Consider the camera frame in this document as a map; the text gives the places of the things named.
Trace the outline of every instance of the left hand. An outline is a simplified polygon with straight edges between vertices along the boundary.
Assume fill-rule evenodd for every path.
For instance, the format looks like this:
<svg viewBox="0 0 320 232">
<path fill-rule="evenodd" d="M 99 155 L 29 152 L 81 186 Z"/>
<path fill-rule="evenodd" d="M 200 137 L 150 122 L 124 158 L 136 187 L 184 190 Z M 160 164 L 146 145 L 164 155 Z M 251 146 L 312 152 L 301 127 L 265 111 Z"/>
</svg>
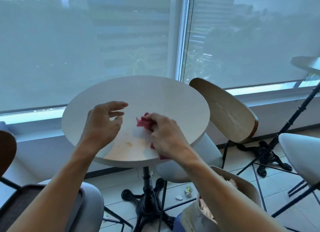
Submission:
<svg viewBox="0 0 320 232">
<path fill-rule="evenodd" d="M 77 146 L 85 146 L 87 152 L 95 156 L 117 136 L 124 112 L 118 111 L 128 106 L 122 101 L 111 101 L 96 105 L 89 111 L 83 133 Z"/>
</svg>

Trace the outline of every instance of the red cloth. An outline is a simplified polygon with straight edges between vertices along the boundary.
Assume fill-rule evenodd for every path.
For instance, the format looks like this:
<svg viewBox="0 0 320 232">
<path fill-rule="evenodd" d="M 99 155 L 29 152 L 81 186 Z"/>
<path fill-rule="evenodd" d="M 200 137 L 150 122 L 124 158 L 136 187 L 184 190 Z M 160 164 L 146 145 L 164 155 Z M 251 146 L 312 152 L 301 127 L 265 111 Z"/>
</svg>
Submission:
<svg viewBox="0 0 320 232">
<path fill-rule="evenodd" d="M 149 115 L 148 112 L 146 112 L 144 114 L 144 116 L 141 117 L 141 120 L 136 117 L 136 119 L 137 119 L 137 127 L 144 127 L 145 129 L 148 129 L 149 131 L 153 132 L 152 126 L 157 124 L 157 123 L 154 120 L 152 120 L 151 118 L 147 118 L 146 117 L 147 115 Z M 152 143 L 150 143 L 150 148 L 155 149 Z M 162 156 L 162 155 L 159 155 L 159 158 L 161 160 L 169 159 L 169 158 L 167 158 L 165 156 Z"/>
</svg>

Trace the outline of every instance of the roller blind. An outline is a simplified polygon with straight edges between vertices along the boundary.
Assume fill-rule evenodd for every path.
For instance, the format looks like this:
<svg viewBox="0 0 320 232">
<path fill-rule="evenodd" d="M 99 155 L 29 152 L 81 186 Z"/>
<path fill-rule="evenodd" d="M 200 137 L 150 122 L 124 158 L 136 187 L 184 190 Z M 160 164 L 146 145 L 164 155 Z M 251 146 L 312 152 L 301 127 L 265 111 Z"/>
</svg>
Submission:
<svg viewBox="0 0 320 232">
<path fill-rule="evenodd" d="M 0 0 L 0 112 L 68 104 L 110 78 L 174 77 L 181 4 Z"/>
<path fill-rule="evenodd" d="M 181 80 L 222 88 L 303 80 L 294 56 L 320 54 L 319 0 L 190 0 Z"/>
</svg>

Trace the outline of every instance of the hand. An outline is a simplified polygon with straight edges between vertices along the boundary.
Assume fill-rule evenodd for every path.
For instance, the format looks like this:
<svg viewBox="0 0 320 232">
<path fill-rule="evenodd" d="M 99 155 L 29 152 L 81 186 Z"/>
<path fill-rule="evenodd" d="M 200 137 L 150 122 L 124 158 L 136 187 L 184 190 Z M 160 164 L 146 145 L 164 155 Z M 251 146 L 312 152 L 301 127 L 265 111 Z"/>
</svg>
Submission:
<svg viewBox="0 0 320 232">
<path fill-rule="evenodd" d="M 87 152 L 95 156 L 100 149 L 112 142 L 117 136 L 124 115 L 124 112 L 117 110 L 124 109 L 127 106 L 128 103 L 122 101 L 111 101 L 96 105 L 88 112 L 78 146 L 85 146 Z"/>
<path fill-rule="evenodd" d="M 178 162 L 185 150 L 192 150 L 175 120 L 158 113 L 146 117 L 156 122 L 152 127 L 151 142 L 159 154 Z"/>
</svg>

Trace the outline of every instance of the forearm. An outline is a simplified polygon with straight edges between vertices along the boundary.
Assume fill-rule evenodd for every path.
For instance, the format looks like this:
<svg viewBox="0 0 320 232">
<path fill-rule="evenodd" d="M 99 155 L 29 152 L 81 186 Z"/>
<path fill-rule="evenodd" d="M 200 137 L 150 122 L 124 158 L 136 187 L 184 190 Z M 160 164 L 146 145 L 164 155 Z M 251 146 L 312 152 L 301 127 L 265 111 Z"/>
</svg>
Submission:
<svg viewBox="0 0 320 232">
<path fill-rule="evenodd" d="M 284 227 L 215 173 L 195 152 L 180 161 L 222 231 L 285 231 Z"/>
<path fill-rule="evenodd" d="M 74 200 L 93 157 L 82 155 L 83 146 L 38 194 L 8 232 L 64 231 Z"/>
</svg>

